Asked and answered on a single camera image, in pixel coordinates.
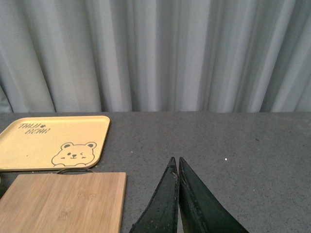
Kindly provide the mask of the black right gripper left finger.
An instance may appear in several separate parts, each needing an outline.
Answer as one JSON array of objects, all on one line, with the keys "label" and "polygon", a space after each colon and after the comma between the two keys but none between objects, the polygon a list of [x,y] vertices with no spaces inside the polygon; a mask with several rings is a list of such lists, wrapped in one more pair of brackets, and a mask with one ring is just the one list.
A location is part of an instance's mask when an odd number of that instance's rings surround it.
[{"label": "black right gripper left finger", "polygon": [[175,233],[178,224],[179,176],[171,158],[146,209],[131,233]]}]

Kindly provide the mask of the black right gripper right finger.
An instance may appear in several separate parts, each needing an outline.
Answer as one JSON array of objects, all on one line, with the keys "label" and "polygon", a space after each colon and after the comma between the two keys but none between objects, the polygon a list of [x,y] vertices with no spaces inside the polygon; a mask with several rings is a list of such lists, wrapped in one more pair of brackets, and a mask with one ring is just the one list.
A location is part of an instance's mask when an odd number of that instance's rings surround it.
[{"label": "black right gripper right finger", "polygon": [[185,233],[246,233],[189,164],[179,159],[179,206]]}]

